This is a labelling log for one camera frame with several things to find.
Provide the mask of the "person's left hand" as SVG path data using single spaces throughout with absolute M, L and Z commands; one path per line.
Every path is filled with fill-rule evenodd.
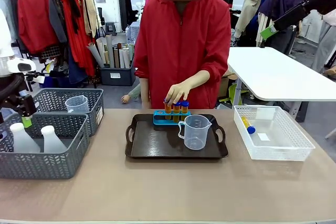
M 168 105 L 176 104 L 180 100 L 186 101 L 191 89 L 192 89 L 192 85 L 188 83 L 187 81 L 174 84 L 170 87 L 164 101 Z

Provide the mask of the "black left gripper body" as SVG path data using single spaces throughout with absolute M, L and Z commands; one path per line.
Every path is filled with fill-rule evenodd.
M 31 95 L 10 95 L 2 102 L 2 107 L 12 109 L 22 117 L 30 117 L 37 112 Z

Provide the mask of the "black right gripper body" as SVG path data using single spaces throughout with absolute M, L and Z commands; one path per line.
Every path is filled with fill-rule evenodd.
M 282 31 L 291 25 L 297 24 L 300 20 L 303 20 L 309 14 L 309 1 L 303 1 L 279 17 L 274 22 L 274 28 L 277 31 Z

